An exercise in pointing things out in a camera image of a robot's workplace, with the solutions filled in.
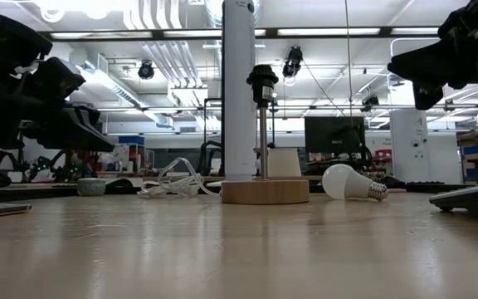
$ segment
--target round wooden base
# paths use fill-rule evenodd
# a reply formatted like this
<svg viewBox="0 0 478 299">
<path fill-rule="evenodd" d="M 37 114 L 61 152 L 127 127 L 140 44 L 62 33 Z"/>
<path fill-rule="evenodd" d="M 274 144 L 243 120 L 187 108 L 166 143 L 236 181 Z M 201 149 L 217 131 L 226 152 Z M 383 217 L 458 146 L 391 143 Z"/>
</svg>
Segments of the round wooden base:
<svg viewBox="0 0 478 299">
<path fill-rule="evenodd" d="M 222 182 L 222 202 L 236 204 L 290 204 L 309 202 L 309 181 L 266 180 Z"/>
</svg>

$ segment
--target computer monitor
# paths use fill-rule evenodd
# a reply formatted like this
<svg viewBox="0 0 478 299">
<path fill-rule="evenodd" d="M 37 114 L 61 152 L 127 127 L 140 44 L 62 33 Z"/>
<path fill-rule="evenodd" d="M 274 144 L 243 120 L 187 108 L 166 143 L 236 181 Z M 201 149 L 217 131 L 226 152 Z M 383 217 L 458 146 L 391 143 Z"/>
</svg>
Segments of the computer monitor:
<svg viewBox="0 0 478 299">
<path fill-rule="evenodd" d="M 340 154 L 363 157 L 363 117 L 305 117 L 305 151 L 337 158 Z"/>
</svg>

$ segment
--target white column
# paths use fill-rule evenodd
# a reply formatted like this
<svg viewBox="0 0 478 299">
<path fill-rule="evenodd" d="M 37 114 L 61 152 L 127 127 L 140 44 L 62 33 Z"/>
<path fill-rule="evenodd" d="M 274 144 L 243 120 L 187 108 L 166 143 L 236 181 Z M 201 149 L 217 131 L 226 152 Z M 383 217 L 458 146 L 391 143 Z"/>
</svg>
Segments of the white column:
<svg viewBox="0 0 478 299">
<path fill-rule="evenodd" d="M 256 172 L 256 106 L 246 83 L 255 62 L 252 0 L 224 0 L 224 152 L 227 180 Z"/>
<path fill-rule="evenodd" d="M 390 113 L 394 176 L 404 182 L 432 180 L 426 111 Z"/>
</svg>

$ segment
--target hanging wire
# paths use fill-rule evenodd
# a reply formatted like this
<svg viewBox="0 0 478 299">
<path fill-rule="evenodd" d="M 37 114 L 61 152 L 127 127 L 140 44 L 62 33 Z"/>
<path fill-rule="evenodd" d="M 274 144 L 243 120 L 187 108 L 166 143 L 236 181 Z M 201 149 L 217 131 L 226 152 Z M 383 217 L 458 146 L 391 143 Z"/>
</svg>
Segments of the hanging wire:
<svg viewBox="0 0 478 299">
<path fill-rule="evenodd" d="M 287 117 L 286 106 L 287 106 L 287 95 L 285 94 L 285 84 L 284 84 L 283 85 L 283 119 L 285 119 Z"/>
<path fill-rule="evenodd" d="M 309 71 L 309 73 L 311 74 L 311 76 L 313 77 L 313 80 L 315 80 L 316 82 L 316 85 L 320 88 L 320 90 L 324 93 L 324 96 L 331 102 L 331 105 L 333 105 L 339 112 L 340 114 L 342 114 L 343 116 L 346 116 L 346 114 L 344 113 L 344 111 L 342 109 L 340 109 L 336 104 L 335 102 L 333 101 L 333 99 L 328 96 L 328 94 L 325 92 L 324 88 L 322 88 L 322 85 L 319 83 L 318 80 L 316 80 L 316 77 L 315 75 L 313 74 L 313 72 L 311 71 L 311 69 L 309 68 L 309 65 L 307 65 L 307 63 L 305 62 L 304 59 L 302 59 L 302 61 L 304 62 L 304 65 L 305 67 L 307 68 L 307 71 Z"/>
<path fill-rule="evenodd" d="M 349 12 L 348 12 L 348 0 L 344 0 L 344 5 L 346 7 L 346 42 L 348 43 L 348 75 L 349 75 L 349 117 L 352 121 L 352 126 L 354 126 L 353 121 L 353 95 L 354 95 L 354 87 L 352 86 L 352 58 L 350 53 L 350 44 L 349 44 Z"/>
</svg>

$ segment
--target white cable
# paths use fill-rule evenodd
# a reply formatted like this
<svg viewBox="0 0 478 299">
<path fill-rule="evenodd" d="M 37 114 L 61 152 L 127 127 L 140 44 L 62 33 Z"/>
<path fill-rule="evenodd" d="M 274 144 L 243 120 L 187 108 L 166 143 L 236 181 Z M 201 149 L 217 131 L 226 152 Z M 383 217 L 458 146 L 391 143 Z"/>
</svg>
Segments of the white cable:
<svg viewBox="0 0 478 299">
<path fill-rule="evenodd" d="M 185 179 L 180 179 L 179 181 L 176 182 L 171 182 L 170 180 L 168 182 L 162 182 L 162 177 L 164 174 L 166 174 L 169 170 L 171 170 L 176 164 L 180 162 L 184 162 L 186 166 L 188 167 L 189 173 L 192 175 L 190 177 L 187 177 Z M 185 158 L 176 158 L 173 162 L 171 162 L 169 165 L 167 165 L 162 171 L 159 172 L 158 175 L 158 186 L 146 189 L 144 186 L 149 185 L 149 184 L 155 184 L 155 182 L 144 182 L 144 186 L 140 192 L 138 192 L 138 195 L 147 195 L 149 197 L 155 197 L 156 195 L 160 194 L 167 194 L 167 193 L 175 193 L 175 194 L 180 194 L 185 197 L 192 197 L 198 193 L 198 189 L 202 189 L 206 194 L 220 197 L 220 194 L 216 194 L 204 187 L 203 184 L 204 178 L 200 175 L 197 174 L 191 163 Z"/>
</svg>

